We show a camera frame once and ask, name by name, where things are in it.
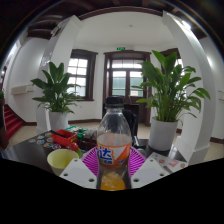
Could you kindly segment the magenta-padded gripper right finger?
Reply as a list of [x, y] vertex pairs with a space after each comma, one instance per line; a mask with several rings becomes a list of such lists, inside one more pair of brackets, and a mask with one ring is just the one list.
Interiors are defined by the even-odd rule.
[[135, 148], [130, 151], [128, 174], [132, 189], [143, 187], [168, 175], [154, 158], [146, 158]]

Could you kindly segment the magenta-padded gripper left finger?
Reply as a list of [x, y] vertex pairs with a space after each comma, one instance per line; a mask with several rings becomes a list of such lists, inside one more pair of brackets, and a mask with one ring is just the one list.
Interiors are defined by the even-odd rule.
[[72, 159], [60, 177], [84, 188], [95, 189], [99, 174], [97, 148], [85, 153], [81, 159]]

